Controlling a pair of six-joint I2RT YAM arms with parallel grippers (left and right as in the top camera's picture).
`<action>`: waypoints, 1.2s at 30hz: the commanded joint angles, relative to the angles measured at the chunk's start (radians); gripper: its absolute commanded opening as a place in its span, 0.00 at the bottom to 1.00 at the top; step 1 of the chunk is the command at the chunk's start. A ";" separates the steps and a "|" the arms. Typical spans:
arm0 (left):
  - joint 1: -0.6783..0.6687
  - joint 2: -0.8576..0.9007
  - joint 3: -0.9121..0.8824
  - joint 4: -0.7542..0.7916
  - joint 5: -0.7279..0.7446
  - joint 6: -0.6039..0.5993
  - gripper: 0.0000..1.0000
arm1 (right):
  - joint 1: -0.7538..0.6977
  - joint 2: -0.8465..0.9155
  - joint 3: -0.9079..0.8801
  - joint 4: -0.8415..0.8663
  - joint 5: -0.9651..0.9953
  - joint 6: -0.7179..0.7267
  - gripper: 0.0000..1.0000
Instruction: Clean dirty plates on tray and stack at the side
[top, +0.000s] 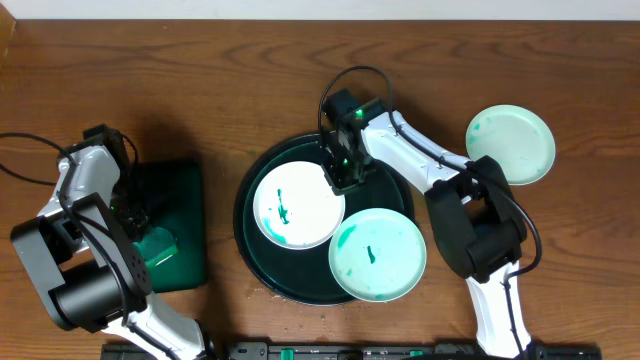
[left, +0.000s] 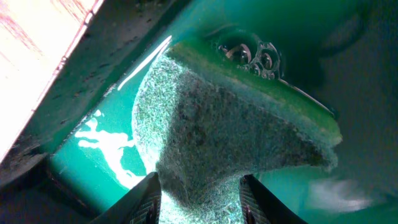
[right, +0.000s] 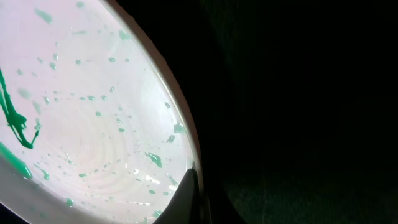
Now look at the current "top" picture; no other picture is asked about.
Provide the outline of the green sponge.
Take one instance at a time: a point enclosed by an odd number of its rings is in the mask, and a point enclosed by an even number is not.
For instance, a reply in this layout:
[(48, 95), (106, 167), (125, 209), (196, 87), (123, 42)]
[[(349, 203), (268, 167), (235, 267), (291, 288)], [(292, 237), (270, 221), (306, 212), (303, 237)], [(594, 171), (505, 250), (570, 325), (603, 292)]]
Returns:
[(152, 269), (178, 252), (177, 238), (166, 228), (148, 226), (134, 247), (142, 256), (145, 265)]

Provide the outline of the white plate with green stain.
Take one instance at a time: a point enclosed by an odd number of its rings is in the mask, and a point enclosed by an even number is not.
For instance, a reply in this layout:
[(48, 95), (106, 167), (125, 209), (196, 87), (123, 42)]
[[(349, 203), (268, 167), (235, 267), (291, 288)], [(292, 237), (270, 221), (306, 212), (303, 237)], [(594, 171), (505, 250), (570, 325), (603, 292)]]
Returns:
[(267, 172), (258, 183), (251, 210), (269, 241), (302, 251), (333, 236), (343, 221), (346, 200), (333, 193), (320, 165), (293, 161)]

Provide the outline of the mint plate front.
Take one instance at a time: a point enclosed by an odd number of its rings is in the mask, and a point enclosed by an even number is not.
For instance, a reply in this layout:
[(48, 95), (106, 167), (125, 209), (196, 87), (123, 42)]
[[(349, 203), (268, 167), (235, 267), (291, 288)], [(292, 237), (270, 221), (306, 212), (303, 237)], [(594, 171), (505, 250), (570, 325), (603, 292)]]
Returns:
[(407, 216), (385, 208), (359, 211), (330, 241), (328, 263), (338, 285), (367, 302), (389, 302), (409, 293), (427, 263), (425, 240)]

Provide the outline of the mint plate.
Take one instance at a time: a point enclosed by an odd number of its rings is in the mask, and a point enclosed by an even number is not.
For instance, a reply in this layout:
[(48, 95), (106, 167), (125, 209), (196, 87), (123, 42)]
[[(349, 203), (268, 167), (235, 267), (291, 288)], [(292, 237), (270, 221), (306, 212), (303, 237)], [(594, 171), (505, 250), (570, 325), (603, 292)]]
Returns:
[(425, 240), (407, 216), (385, 208), (359, 211), (330, 241), (328, 263), (338, 285), (367, 302), (389, 302), (409, 293), (427, 263)]
[(507, 182), (515, 186), (543, 178), (556, 156), (548, 125), (516, 105), (495, 105), (475, 115), (466, 130), (465, 145), (471, 160), (489, 156), (497, 161)]

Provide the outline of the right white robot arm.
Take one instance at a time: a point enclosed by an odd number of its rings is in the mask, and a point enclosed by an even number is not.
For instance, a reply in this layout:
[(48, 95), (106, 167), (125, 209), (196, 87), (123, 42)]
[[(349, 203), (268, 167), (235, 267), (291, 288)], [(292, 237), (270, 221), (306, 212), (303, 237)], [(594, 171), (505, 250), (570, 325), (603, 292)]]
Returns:
[(521, 267), (526, 238), (540, 234), (514, 199), (498, 162), (469, 160), (438, 146), (397, 111), (321, 110), (320, 144), (326, 178), (337, 194), (365, 183), (382, 162), (423, 192), (436, 247), (470, 291), (478, 345), (490, 357), (526, 359), (532, 338), (524, 325), (517, 279), (539, 264)]

